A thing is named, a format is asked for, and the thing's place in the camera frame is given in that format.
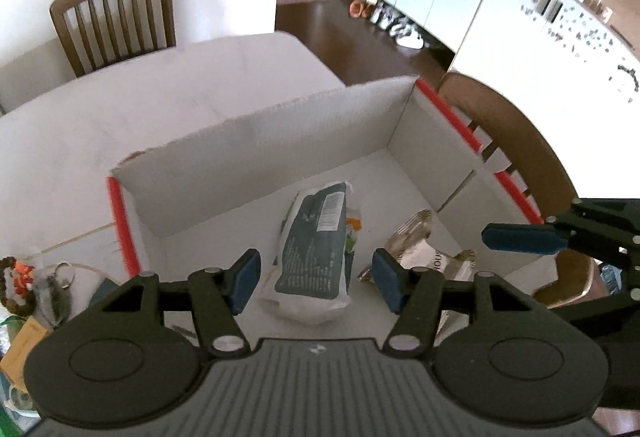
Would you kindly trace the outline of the orange crochet fish keychain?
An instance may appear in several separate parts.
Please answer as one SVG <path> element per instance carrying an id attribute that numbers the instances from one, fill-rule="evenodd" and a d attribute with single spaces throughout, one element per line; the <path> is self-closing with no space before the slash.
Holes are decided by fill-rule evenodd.
<path id="1" fill-rule="evenodd" d="M 34 282 L 35 267 L 26 265 L 21 261 L 16 261 L 12 271 L 12 281 L 14 292 L 25 298 L 27 294 L 32 290 L 32 283 Z"/>

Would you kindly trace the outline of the yellow small carton box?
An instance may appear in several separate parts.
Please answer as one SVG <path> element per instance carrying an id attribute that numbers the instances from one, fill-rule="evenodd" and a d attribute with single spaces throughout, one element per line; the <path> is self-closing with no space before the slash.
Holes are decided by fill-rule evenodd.
<path id="1" fill-rule="evenodd" d="M 23 393 L 27 393 L 25 383 L 26 360 L 34 348 L 50 333 L 51 331 L 36 318 L 29 317 L 21 330 L 18 331 L 8 352 L 1 359 L 1 371 L 12 385 Z"/>

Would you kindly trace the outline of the silver foil snack bag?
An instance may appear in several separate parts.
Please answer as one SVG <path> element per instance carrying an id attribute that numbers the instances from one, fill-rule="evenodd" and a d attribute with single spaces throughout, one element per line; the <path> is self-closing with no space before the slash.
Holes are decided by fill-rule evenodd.
<path id="1" fill-rule="evenodd" d="M 409 217 L 379 249 L 386 249 L 402 267 L 430 268 L 442 273 L 446 280 L 469 282 L 475 271 L 476 255 L 472 249 L 458 253 L 446 252 L 434 244 L 432 233 L 435 220 L 429 210 L 420 210 Z M 366 307 L 380 326 L 375 339 L 382 342 L 398 316 L 390 311 L 371 275 L 371 261 L 359 272 L 358 280 L 364 287 L 380 297 L 373 307 Z"/>

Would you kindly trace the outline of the red white cardboard box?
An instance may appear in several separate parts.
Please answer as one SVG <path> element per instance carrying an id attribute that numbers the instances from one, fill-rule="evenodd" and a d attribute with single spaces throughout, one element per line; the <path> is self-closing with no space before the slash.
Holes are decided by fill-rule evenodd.
<path id="1" fill-rule="evenodd" d="M 298 98 L 122 160 L 110 194 L 126 272 L 178 280 L 250 247 L 270 264 L 297 192 L 332 182 L 352 185 L 361 212 L 356 269 L 427 209 L 437 249 L 470 249 L 478 269 L 527 293 L 558 275 L 550 256 L 484 246 L 488 223 L 527 223 L 534 210 L 482 161 L 454 112 L 408 78 Z"/>

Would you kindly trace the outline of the dark grey wipes packet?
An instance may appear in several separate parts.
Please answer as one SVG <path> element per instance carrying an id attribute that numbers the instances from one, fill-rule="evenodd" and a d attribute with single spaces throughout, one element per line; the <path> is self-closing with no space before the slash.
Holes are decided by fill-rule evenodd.
<path id="1" fill-rule="evenodd" d="M 360 229 L 349 182 L 298 191 L 259 289 L 265 309 L 308 325 L 341 317 L 352 302 L 349 284 Z"/>

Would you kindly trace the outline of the brown wooden chair near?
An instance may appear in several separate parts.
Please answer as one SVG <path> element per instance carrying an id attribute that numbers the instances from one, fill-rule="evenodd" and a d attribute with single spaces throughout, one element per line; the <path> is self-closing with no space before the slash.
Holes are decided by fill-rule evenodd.
<path id="1" fill-rule="evenodd" d="M 482 127 L 491 143 L 482 151 L 487 160 L 500 149 L 510 165 L 508 174 L 524 179 L 525 193 L 547 218 L 565 212 L 577 198 L 562 163 L 529 119 L 511 102 L 480 81 L 449 72 L 440 80 L 437 93 L 449 105 Z M 560 307 L 608 296 L 600 270 L 592 258 L 566 249 L 555 257 L 558 279 L 533 293 L 536 301 Z"/>

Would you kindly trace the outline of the brown wooden chair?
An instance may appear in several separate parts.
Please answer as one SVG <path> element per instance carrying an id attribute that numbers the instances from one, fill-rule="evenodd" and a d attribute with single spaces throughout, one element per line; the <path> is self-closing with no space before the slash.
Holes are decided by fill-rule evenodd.
<path id="1" fill-rule="evenodd" d="M 529 119 L 511 102 L 480 81 L 449 72 L 440 80 L 437 93 L 449 105 L 482 127 L 491 143 L 482 151 L 487 160 L 500 149 L 510 165 L 508 174 L 524 179 L 525 193 L 547 218 L 565 212 L 577 198 L 562 163 Z M 536 301 L 560 307 L 608 296 L 600 270 L 592 258 L 566 249 L 555 257 L 558 279 L 533 293 Z"/>
<path id="2" fill-rule="evenodd" d="M 54 0 L 49 12 L 78 78 L 176 45 L 172 0 Z"/>

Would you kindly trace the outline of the white tall cabinet unit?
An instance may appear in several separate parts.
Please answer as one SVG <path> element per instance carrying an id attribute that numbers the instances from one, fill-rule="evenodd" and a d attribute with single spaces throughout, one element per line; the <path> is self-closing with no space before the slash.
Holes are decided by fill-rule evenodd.
<path id="1" fill-rule="evenodd" d="M 578 0 L 379 0 L 454 52 L 450 69 L 517 101 L 639 100 L 639 60 Z"/>

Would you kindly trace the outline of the brown wooden chair far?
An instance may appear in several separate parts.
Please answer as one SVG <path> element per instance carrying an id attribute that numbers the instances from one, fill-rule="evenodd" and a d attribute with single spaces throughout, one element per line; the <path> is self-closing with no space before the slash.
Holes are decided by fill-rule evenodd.
<path id="1" fill-rule="evenodd" d="M 172 0 L 54 0 L 49 12 L 78 78 L 176 45 Z"/>

